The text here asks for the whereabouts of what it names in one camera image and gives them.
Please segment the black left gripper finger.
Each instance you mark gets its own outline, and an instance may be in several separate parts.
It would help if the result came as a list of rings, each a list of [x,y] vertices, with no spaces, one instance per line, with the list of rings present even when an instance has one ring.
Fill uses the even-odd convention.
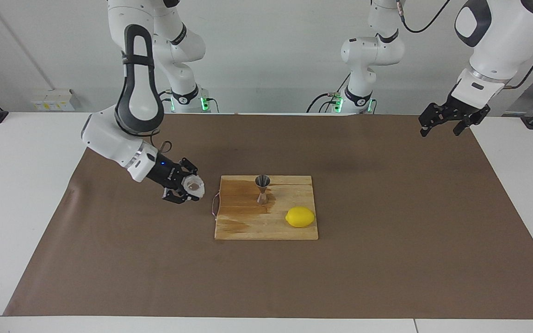
[[[479,125],[484,118],[485,116],[466,116],[453,128],[453,134],[461,135],[466,128]]]
[[[451,107],[445,107],[438,104],[429,104],[418,117],[421,125],[421,136],[427,137],[428,133],[435,126],[451,121],[453,118],[453,112],[453,108]]]

